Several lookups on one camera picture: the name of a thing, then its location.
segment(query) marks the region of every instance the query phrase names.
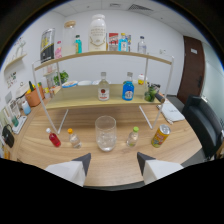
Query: blue bottle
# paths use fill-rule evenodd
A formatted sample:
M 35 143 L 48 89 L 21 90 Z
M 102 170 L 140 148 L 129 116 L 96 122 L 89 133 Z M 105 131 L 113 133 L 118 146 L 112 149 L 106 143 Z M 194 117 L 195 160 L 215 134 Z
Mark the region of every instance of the blue bottle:
M 118 51 L 128 51 L 128 41 L 125 38 L 125 33 L 121 33 L 121 36 L 118 41 Z
M 82 53 L 82 41 L 80 40 L 80 35 L 76 35 L 76 54 Z
M 128 72 L 127 81 L 124 82 L 123 93 L 122 93 L 123 100 L 130 101 L 133 99 L 135 87 L 132 83 L 132 75 L 133 75 L 133 73 Z

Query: jar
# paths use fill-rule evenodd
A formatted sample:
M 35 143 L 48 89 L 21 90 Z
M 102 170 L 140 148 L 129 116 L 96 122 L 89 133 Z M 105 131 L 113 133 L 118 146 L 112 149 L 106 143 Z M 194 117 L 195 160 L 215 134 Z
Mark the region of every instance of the jar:
M 94 15 L 89 27 L 89 51 L 106 51 L 105 16 Z
M 64 24 L 63 41 L 61 47 L 62 57 L 76 53 L 75 46 L 75 21 L 70 20 Z

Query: door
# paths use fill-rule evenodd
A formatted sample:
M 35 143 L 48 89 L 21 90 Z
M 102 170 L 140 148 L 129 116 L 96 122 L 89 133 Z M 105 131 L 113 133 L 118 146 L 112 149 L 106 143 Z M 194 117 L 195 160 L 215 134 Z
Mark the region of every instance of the door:
M 205 60 L 200 40 L 184 36 L 184 68 L 177 98 L 185 104 L 190 94 L 199 96 L 204 80 Z

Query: can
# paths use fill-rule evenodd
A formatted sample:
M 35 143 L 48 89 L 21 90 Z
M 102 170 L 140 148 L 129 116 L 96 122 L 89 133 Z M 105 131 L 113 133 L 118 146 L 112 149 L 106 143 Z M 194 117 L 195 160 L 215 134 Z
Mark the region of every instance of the can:
M 47 29 L 42 34 L 40 44 L 41 63 L 54 59 L 54 35 L 55 35 L 55 28 Z
M 167 125 L 165 124 L 160 125 L 155 136 L 152 139 L 152 142 L 151 142 L 152 145 L 156 148 L 159 148 L 162 145 L 162 143 L 167 139 L 170 132 L 171 130 Z

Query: yellow object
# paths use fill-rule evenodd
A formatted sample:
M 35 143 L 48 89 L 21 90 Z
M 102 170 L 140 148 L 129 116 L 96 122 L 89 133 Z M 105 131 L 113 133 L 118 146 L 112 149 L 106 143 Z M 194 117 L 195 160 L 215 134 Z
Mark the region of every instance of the yellow object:
M 68 133 L 69 133 L 69 134 L 72 134 L 72 133 L 73 133 L 73 130 L 72 130 L 71 128 L 69 128 L 69 129 L 68 129 Z

